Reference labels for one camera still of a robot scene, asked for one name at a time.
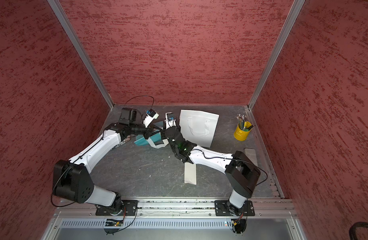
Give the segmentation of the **teal gift bag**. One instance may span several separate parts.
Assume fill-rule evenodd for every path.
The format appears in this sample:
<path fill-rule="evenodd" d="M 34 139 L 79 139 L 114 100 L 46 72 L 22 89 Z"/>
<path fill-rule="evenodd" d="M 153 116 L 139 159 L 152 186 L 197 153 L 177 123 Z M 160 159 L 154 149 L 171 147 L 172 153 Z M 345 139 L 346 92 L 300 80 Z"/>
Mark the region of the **teal gift bag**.
<path fill-rule="evenodd" d="M 155 125 L 153 123 L 151 123 L 147 128 L 155 128 L 157 131 L 156 133 L 151 136 L 148 140 L 146 140 L 143 136 L 143 133 L 136 133 L 133 134 L 133 136 L 136 137 L 135 140 L 135 144 L 137 146 L 145 146 L 145 145 L 149 145 L 150 147 L 154 148 L 154 149 L 161 149 L 166 147 L 168 144 L 164 144 L 161 138 L 161 132 L 165 131 L 164 127 L 161 127 L 159 125 Z"/>

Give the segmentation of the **paper receipt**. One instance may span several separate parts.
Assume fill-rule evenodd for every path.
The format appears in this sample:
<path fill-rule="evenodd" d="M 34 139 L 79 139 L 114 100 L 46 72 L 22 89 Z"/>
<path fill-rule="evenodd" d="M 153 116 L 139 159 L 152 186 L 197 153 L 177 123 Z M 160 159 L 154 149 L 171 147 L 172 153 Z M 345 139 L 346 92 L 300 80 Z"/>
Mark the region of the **paper receipt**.
<path fill-rule="evenodd" d="M 185 184 L 191 184 L 191 185 L 197 184 L 197 166 L 196 164 L 191 164 L 189 162 L 185 163 L 184 182 Z"/>

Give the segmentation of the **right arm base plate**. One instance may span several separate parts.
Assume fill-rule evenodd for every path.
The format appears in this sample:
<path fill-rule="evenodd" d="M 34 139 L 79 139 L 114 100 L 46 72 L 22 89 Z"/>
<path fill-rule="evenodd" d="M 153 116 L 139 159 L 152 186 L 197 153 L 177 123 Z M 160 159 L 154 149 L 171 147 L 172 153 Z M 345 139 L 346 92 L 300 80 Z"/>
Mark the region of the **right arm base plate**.
<path fill-rule="evenodd" d="M 232 205 L 229 201 L 215 201 L 215 212 L 216 216 L 224 217 L 224 216 L 235 216 L 240 217 L 241 215 L 246 217 L 255 216 L 255 210 L 253 207 L 252 201 L 245 201 L 241 208 L 237 208 Z"/>

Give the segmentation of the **white gift bag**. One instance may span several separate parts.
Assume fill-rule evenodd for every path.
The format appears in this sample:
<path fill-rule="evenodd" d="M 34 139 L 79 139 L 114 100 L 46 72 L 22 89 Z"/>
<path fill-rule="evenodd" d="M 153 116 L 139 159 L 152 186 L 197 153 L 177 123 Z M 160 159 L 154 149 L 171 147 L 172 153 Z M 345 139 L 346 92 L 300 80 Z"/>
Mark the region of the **white gift bag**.
<path fill-rule="evenodd" d="M 210 148 L 214 139 L 219 115 L 194 110 L 181 110 L 180 127 L 185 140 Z"/>

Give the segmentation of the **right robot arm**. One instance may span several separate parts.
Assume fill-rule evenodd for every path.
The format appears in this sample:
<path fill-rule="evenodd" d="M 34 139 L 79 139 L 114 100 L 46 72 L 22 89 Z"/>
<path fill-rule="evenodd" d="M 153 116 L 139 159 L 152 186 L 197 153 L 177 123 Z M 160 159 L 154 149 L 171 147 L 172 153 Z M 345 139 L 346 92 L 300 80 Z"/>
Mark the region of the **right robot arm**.
<path fill-rule="evenodd" d="M 177 126 L 164 130 L 163 137 L 182 163 L 203 165 L 226 175 L 233 188 L 226 203 L 232 216 L 243 215 L 245 202 L 252 197 L 256 186 L 265 182 L 259 181 L 261 174 L 264 173 L 265 179 L 268 178 L 267 172 L 256 166 L 243 152 L 225 154 L 205 149 L 185 140 Z"/>

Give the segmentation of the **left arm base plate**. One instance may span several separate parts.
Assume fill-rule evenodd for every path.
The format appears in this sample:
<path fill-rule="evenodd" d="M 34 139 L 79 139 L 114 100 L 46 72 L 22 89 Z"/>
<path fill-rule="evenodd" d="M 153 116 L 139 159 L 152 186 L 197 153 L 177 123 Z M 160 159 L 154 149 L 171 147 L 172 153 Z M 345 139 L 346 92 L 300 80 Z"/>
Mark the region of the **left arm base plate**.
<path fill-rule="evenodd" d="M 111 206 L 96 205 L 96 216 L 135 216 L 138 209 L 138 201 L 136 200 L 119 200 L 115 201 Z"/>

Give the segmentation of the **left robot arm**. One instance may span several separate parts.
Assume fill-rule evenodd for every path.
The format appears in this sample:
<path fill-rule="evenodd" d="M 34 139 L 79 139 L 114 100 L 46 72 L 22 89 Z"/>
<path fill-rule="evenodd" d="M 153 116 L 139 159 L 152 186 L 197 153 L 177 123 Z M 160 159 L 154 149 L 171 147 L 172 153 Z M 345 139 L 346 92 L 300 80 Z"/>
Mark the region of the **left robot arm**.
<path fill-rule="evenodd" d="M 110 150 L 124 144 L 129 137 L 143 135 L 148 139 L 152 136 L 155 131 L 152 122 L 159 114 L 150 109 L 139 121 L 137 115 L 138 110 L 123 108 L 118 122 L 108 125 L 86 149 L 68 161 L 58 161 L 54 165 L 51 196 L 71 203 L 93 204 L 113 216 L 124 214 L 126 208 L 121 195 L 96 186 L 90 174 Z"/>

